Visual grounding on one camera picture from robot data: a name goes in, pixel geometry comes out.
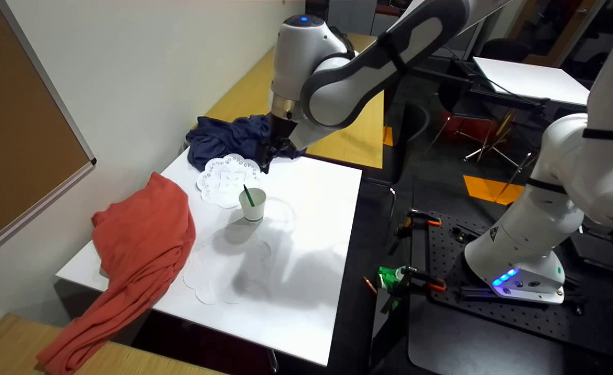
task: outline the red cloth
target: red cloth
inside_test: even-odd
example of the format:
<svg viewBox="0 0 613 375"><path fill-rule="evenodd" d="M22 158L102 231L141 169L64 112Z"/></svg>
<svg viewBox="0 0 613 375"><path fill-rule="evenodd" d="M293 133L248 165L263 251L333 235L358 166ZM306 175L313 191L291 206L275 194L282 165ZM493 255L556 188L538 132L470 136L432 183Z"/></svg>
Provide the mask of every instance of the red cloth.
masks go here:
<svg viewBox="0 0 613 375"><path fill-rule="evenodd" d="M76 371L111 335L153 306L195 240L187 196L151 173L143 190L93 215L108 289L38 354L51 375Z"/></svg>

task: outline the white table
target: white table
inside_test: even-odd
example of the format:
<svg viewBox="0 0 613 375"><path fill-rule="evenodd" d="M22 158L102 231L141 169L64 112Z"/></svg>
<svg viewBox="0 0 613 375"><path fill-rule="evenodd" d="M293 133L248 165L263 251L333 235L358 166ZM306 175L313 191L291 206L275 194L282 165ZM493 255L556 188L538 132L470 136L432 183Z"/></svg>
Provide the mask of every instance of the white table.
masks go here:
<svg viewBox="0 0 613 375"><path fill-rule="evenodd" d="M590 92L568 73L554 67L493 60L473 56L478 69L489 79L495 93L516 93L525 97L553 100L586 107Z"/></svg>
<svg viewBox="0 0 613 375"><path fill-rule="evenodd" d="M162 175L190 196L195 244L153 309L324 366L360 170L275 158L260 223L204 200L186 151ZM108 283L92 241L58 277L99 291Z"/></svg>

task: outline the white cup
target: white cup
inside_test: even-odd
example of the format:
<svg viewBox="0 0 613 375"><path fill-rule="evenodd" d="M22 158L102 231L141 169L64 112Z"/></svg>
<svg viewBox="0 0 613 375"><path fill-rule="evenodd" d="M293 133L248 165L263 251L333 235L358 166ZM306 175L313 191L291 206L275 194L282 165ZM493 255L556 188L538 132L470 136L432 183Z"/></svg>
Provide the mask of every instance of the white cup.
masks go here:
<svg viewBox="0 0 613 375"><path fill-rule="evenodd" d="M239 191L239 204L242 204L242 212L248 221L260 221L264 215L264 202L266 202L266 194L260 188L248 188Z"/></svg>

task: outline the corkboard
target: corkboard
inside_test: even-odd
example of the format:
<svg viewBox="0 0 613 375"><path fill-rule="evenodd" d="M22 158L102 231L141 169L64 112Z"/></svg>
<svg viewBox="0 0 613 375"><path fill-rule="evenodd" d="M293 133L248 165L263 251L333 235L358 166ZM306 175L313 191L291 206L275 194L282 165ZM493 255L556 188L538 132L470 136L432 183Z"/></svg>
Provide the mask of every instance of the corkboard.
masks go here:
<svg viewBox="0 0 613 375"><path fill-rule="evenodd" d="M0 237L92 166L38 58L0 2Z"/></svg>

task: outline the table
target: table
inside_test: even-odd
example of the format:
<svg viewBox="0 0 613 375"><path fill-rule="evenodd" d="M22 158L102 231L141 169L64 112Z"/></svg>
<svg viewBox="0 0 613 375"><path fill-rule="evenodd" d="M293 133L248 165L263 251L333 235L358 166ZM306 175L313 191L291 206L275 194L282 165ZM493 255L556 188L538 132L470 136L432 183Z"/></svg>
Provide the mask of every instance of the table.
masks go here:
<svg viewBox="0 0 613 375"><path fill-rule="evenodd" d="M373 41L369 36L347 36L357 50ZM269 112L273 74L273 47L205 112L205 116L233 120ZM306 148L308 156L351 166L383 166L383 92L373 95L357 120Z"/></svg>
<svg viewBox="0 0 613 375"><path fill-rule="evenodd" d="M0 373L41 373L34 354L58 335L56 327L5 314L0 318ZM134 373L134 375L215 375L217 371L141 351L115 341L103 344L76 373Z"/></svg>
<svg viewBox="0 0 613 375"><path fill-rule="evenodd" d="M195 190L187 149L162 175L190 196L195 244L156 310L277 351L326 365L360 170L308 156L275 158L260 223ZM86 244L61 280L106 289Z"/></svg>
<svg viewBox="0 0 613 375"><path fill-rule="evenodd" d="M495 93L514 93L574 107L586 107L590 95L590 92L563 69L482 56L473 56L473 62L489 79Z"/></svg>

